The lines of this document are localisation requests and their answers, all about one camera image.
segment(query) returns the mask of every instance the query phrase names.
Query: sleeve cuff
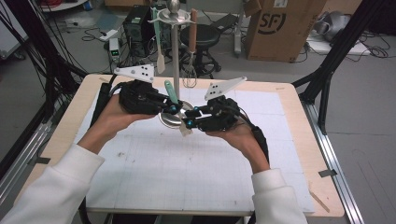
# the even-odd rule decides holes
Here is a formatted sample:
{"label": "sleeve cuff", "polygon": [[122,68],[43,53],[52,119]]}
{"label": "sleeve cuff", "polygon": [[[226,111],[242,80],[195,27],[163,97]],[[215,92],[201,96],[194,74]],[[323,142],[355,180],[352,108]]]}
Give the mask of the sleeve cuff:
{"label": "sleeve cuff", "polygon": [[73,178],[90,183],[105,159],[73,144],[53,169]]}
{"label": "sleeve cuff", "polygon": [[268,189],[277,189],[286,186],[285,179],[279,169],[259,172],[251,177],[254,192],[260,193]]}

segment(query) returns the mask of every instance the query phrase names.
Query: hand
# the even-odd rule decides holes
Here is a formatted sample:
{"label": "hand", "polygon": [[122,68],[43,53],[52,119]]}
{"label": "hand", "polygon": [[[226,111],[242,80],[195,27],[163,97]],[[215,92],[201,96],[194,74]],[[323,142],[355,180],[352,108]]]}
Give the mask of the hand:
{"label": "hand", "polygon": [[254,138],[250,128],[244,123],[237,123],[225,132],[207,132],[209,136],[220,137],[235,147],[249,160],[253,174],[269,170],[270,165],[262,149]]}
{"label": "hand", "polygon": [[79,140],[78,145],[93,153],[99,153],[107,141],[116,136],[118,131],[141,119],[151,119],[153,115],[129,114],[119,104],[119,96],[113,95],[102,111],[98,120]]}

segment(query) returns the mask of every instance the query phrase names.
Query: white triangular bracket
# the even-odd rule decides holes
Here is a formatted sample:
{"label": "white triangular bracket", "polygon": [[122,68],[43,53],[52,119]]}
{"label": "white triangular bracket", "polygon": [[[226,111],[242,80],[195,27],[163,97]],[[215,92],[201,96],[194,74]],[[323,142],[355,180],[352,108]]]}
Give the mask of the white triangular bracket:
{"label": "white triangular bracket", "polygon": [[114,74],[152,83],[154,81],[154,64],[116,68]]}
{"label": "white triangular bracket", "polygon": [[246,77],[238,77],[227,81],[210,83],[209,89],[207,89],[205,95],[205,100],[208,101],[216,97],[222,96],[246,80],[248,80]]}

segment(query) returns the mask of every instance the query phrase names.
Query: green handle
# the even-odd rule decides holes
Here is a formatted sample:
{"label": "green handle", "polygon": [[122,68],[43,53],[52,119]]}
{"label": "green handle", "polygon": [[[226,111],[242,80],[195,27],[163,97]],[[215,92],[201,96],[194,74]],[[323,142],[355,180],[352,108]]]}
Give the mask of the green handle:
{"label": "green handle", "polygon": [[174,104],[178,104],[177,96],[175,93],[175,89],[172,86],[172,83],[169,80],[165,80],[165,88],[168,92],[169,98]]}
{"label": "green handle", "polygon": [[[152,10],[152,19],[156,20],[157,19],[157,8],[154,7],[151,9]],[[155,39],[157,40],[157,46],[161,45],[161,40],[160,40],[160,23],[158,21],[154,22],[154,32],[155,32]]]}

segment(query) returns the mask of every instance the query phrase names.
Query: brown utensil handle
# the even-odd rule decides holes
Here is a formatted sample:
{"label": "brown utensil handle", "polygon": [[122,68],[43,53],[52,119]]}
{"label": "brown utensil handle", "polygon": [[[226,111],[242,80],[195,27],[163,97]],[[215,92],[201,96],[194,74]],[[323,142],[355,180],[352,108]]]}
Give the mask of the brown utensil handle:
{"label": "brown utensil handle", "polygon": [[194,8],[191,9],[191,21],[193,21],[192,23],[190,23],[190,39],[189,39],[189,51],[190,52],[195,52],[195,47],[197,44],[197,10],[195,10]]}

